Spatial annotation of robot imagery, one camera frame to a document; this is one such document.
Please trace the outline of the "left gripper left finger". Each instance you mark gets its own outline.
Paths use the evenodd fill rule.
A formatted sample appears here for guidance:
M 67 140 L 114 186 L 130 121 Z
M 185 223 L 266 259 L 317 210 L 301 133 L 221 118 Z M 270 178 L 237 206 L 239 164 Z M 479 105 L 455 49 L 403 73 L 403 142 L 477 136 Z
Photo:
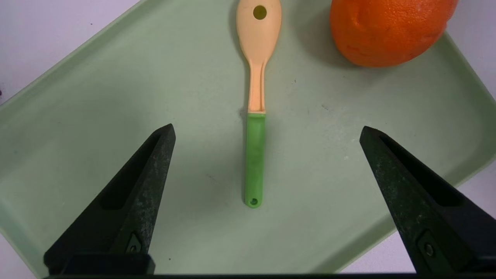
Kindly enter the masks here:
M 147 276 L 148 251 L 176 141 L 155 130 L 45 252 L 51 276 Z

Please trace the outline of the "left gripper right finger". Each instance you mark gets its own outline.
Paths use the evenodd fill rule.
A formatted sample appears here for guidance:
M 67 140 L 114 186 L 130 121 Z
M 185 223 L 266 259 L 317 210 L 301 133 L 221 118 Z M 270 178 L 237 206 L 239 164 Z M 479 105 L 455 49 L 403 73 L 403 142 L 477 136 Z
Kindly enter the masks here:
M 384 132 L 360 144 L 418 274 L 494 274 L 496 221 Z

